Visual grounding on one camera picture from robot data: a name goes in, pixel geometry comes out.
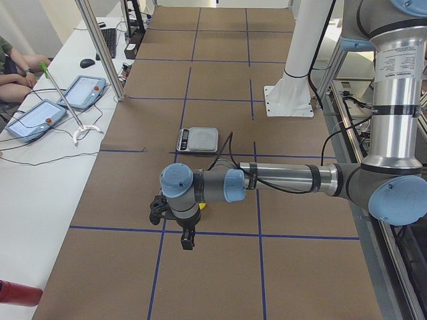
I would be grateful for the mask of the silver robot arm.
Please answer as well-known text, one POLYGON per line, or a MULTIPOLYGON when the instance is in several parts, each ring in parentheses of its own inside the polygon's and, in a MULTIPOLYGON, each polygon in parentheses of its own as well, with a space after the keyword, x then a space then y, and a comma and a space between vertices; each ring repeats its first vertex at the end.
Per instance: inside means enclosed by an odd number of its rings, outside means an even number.
POLYGON ((370 147, 360 164, 280 165, 215 159, 208 169, 183 163, 160 175, 149 219, 174 220, 181 245, 194 246, 200 204, 241 201, 252 189, 289 194, 323 192, 347 199, 377 220, 403 226, 426 214, 426 182, 415 156, 426 43, 425 1, 346 1, 342 45, 375 51, 370 147))

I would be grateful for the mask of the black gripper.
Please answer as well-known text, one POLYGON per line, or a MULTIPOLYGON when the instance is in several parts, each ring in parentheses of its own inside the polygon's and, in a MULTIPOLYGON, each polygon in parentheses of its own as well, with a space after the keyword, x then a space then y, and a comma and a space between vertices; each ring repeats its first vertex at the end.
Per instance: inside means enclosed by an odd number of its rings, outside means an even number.
POLYGON ((181 246, 183 250, 192 250, 195 247, 195 226, 201 219, 200 215, 194 215, 187 219, 177 219, 177 224, 183 229, 181 246))

